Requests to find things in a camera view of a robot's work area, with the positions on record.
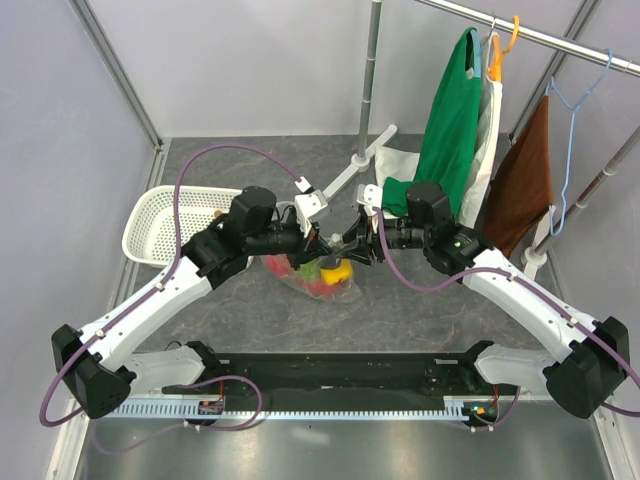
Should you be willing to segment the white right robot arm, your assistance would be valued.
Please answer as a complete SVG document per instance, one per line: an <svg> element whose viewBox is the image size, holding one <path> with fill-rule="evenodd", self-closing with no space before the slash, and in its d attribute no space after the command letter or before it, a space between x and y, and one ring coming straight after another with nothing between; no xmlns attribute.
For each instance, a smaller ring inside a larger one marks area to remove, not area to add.
<svg viewBox="0 0 640 480"><path fill-rule="evenodd" d="M586 419L626 380L639 379L630 364L629 332L614 317L598 320L541 287L507 257L453 215L449 199L436 183L416 183L406 192L406 215L387 219L383 190L361 185L356 193L359 219L347 233L354 259L385 261L399 269L394 250L419 250L428 263L455 282L482 295L506 312L540 343L538 350L519 350L491 341L475 346L472 360L458 368L467 392L491 384L509 384L549 395L575 417Z"/></svg>

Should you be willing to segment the yellow bell pepper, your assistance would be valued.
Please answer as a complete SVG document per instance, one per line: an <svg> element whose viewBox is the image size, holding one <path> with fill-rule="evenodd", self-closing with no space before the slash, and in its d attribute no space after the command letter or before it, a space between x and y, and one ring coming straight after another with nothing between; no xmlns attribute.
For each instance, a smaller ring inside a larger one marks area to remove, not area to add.
<svg viewBox="0 0 640 480"><path fill-rule="evenodd" d="M333 268L321 268L320 275L326 285L333 286L349 281L353 277L353 267L349 260L341 259Z"/></svg>

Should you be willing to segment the clear dotted zip bag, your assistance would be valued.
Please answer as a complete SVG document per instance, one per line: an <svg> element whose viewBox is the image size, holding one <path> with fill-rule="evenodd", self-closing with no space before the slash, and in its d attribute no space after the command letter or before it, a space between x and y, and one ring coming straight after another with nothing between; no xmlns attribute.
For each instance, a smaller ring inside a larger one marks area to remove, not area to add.
<svg viewBox="0 0 640 480"><path fill-rule="evenodd" d="M277 280L316 300L350 303L361 294L354 280L352 263L339 258L331 268L324 269L325 258L320 257L295 270L285 254L262 256L263 266Z"/></svg>

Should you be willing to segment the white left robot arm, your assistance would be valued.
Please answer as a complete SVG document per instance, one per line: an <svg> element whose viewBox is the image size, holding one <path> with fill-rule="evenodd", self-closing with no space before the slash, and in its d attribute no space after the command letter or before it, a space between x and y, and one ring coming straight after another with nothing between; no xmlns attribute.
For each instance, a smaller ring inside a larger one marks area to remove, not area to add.
<svg viewBox="0 0 640 480"><path fill-rule="evenodd" d="M51 337L55 381L63 383L91 419L102 418L132 393L189 385L208 393L219 382L219 369L203 357L203 345L140 354L137 349L178 312L243 272L251 258L287 255L293 266L330 254L317 220L327 209L320 190L307 184L282 215L275 194L250 186L228 190L219 216L184 236L183 188L172 190L169 215L171 259L147 285L103 317L75 329L58 328Z"/></svg>

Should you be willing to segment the green grape bunch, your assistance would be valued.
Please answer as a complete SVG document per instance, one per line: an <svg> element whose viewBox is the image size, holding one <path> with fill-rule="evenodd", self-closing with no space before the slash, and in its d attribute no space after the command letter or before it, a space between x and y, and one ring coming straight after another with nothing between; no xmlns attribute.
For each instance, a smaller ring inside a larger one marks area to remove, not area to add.
<svg viewBox="0 0 640 480"><path fill-rule="evenodd" d="M322 259L316 258L310 262L302 264L296 271L297 277L303 281L312 283L321 278L320 263Z"/></svg>

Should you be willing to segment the red chili pepper green stem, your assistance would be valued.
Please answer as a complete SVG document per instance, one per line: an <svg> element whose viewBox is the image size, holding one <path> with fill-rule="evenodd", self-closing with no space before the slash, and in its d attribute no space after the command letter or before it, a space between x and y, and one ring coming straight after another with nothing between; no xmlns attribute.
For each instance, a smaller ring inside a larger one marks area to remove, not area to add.
<svg viewBox="0 0 640 480"><path fill-rule="evenodd" d="M316 298L316 299L326 299L332 297L337 290L340 289L338 284L329 285L325 283L322 279L304 282L302 284L304 291Z"/></svg>

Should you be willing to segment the red apple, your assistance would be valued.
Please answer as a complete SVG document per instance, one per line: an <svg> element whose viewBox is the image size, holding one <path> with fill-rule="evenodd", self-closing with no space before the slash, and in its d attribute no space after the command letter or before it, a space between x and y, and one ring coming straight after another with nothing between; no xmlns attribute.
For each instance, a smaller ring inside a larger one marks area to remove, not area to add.
<svg viewBox="0 0 640 480"><path fill-rule="evenodd" d="M262 258L264 266L277 278L285 278L294 272L286 255L269 255Z"/></svg>

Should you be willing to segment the dark purple fruit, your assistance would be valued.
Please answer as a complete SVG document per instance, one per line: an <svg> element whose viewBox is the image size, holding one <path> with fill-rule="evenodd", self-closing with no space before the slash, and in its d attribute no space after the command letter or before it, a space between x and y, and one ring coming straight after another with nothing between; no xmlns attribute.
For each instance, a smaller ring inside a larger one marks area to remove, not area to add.
<svg viewBox="0 0 640 480"><path fill-rule="evenodd" d="M341 258L336 254L332 254L332 255L326 256L323 259L321 263L321 268L325 270L335 270L340 266L340 264L341 264Z"/></svg>

